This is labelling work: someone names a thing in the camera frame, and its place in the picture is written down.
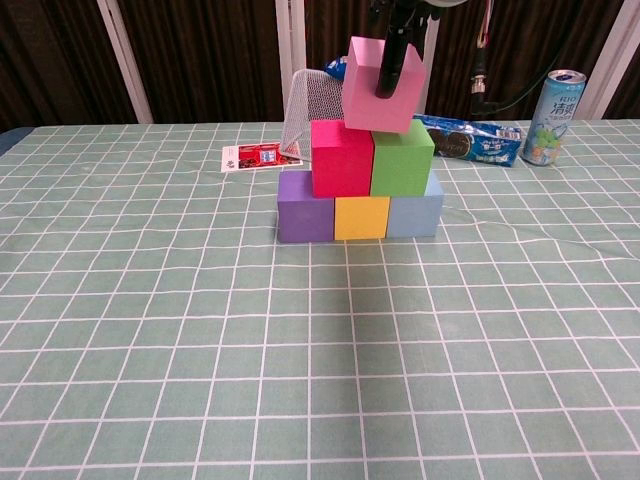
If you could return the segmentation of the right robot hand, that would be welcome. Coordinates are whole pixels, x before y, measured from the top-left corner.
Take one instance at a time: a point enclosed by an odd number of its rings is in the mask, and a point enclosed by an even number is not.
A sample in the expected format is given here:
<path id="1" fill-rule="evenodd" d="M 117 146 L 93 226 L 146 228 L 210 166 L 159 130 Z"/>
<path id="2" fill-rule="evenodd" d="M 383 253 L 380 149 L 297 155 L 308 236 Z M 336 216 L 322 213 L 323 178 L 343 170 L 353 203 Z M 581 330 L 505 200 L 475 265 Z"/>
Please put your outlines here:
<path id="1" fill-rule="evenodd" d="M 375 22 L 384 10 L 390 11 L 376 96 L 391 98 L 398 86 L 405 55 L 413 45 L 420 59 L 424 57 L 424 38 L 429 19 L 438 20 L 444 8 L 458 1 L 370 1 L 369 16 Z"/>

